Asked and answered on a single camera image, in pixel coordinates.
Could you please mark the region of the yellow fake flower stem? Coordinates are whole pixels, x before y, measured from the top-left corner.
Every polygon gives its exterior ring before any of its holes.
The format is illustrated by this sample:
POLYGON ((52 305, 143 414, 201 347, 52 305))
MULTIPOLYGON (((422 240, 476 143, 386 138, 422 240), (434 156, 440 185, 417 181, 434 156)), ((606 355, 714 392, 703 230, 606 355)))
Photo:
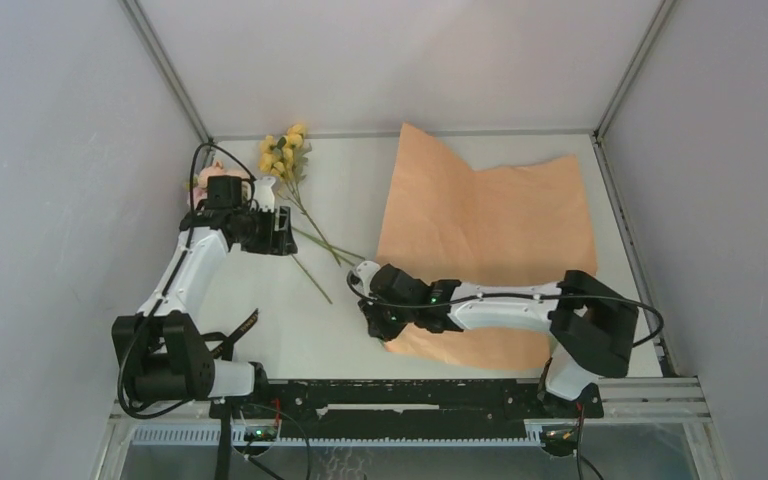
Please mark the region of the yellow fake flower stem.
POLYGON ((259 171, 277 179, 278 196, 296 207, 313 228, 314 233, 305 234, 305 237, 328 251, 338 265, 349 265, 352 260, 359 260, 359 255, 336 247, 305 206, 302 186, 307 179, 308 156, 312 152, 307 126, 296 123, 283 134, 266 135, 259 142, 259 152, 259 171))

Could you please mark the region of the pink fake flower stem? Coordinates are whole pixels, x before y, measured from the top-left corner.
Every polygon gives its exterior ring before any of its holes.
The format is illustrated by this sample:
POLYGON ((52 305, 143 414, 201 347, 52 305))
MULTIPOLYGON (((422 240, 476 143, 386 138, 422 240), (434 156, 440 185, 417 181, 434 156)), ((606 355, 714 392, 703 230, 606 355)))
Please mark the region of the pink fake flower stem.
POLYGON ((191 189, 192 196, 185 195, 185 201, 187 206, 192 203, 196 207, 199 207, 205 201, 213 198, 208 188, 208 181, 212 177, 218 176, 233 176, 242 179, 241 195, 244 201, 249 199, 249 187, 247 180, 251 177, 250 174, 239 168, 226 168, 221 160, 214 160, 213 163, 203 168, 199 173, 193 176, 194 186, 191 189))

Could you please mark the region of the orange green wrapping paper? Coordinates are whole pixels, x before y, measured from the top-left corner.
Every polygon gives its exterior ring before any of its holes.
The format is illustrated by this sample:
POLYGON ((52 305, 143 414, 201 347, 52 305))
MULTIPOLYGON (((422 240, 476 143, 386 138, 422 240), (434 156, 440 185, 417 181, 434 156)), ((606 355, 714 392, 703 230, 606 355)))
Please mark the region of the orange green wrapping paper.
POLYGON ((595 274, 597 250, 578 158, 526 165, 521 149, 479 151, 470 167, 442 141, 404 124, 378 249, 424 282, 532 286, 569 270, 595 274))

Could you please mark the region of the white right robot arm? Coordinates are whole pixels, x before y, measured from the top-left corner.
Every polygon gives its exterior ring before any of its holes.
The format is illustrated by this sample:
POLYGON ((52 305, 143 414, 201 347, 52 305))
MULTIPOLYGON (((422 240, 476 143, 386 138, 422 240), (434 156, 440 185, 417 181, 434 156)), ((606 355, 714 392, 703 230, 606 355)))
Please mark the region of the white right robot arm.
POLYGON ((640 312, 654 307, 622 296, 594 276, 568 270, 536 286, 499 287, 441 279, 425 283, 391 265, 364 261, 346 283, 358 298, 369 334, 396 338, 408 325, 433 334, 507 328, 548 334, 556 347, 538 388, 539 406, 565 415, 586 387, 628 375, 640 312))

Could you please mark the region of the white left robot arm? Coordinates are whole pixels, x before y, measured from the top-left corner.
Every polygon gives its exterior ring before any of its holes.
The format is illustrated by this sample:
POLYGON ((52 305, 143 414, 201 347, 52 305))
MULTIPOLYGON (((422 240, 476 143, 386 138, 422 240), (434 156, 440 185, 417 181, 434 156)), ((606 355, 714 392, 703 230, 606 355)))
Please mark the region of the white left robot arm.
POLYGON ((210 349, 195 316, 229 252, 290 256, 298 248, 291 210, 275 201, 273 175, 255 178, 244 168, 211 175, 202 198, 191 194, 179 224, 174 254, 148 299, 132 315, 119 316, 111 337, 119 371, 117 401, 123 412, 148 420, 191 401, 234 397, 250 417, 271 407, 271 388, 257 380, 253 363, 233 358, 234 338, 210 349))

